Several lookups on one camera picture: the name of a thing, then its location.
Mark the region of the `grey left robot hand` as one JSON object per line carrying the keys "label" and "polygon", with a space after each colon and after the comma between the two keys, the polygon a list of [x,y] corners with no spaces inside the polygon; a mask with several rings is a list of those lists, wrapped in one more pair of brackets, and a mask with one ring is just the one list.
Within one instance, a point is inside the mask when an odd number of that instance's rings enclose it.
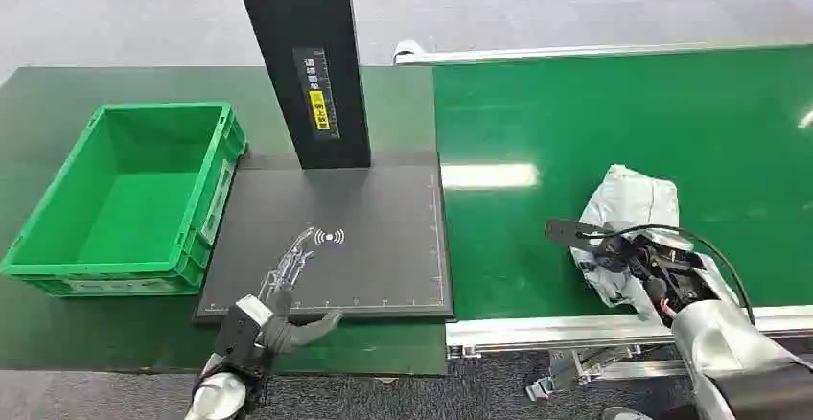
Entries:
{"label": "grey left robot hand", "polygon": [[276,266],[268,271],[259,289],[258,298],[272,312],[263,327],[262,343],[273,355],[289,353],[323,338],[336,329],[343,318],[342,311],[334,310],[318,321],[304,325],[289,321],[292,290],[300,273],[314,256],[307,245],[315,231],[315,227],[309,226],[291,241]]}

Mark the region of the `dark right robot hand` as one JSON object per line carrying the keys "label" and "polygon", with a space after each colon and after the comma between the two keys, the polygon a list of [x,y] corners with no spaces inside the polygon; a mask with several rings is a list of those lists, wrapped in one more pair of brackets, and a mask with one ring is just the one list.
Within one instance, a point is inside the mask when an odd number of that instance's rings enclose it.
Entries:
{"label": "dark right robot hand", "polygon": [[624,228],[569,220],[546,223],[545,237],[567,247],[594,290],[610,304],[629,303],[649,319],[670,327],[688,306],[730,297],[708,255],[719,252],[693,233],[660,223]]}

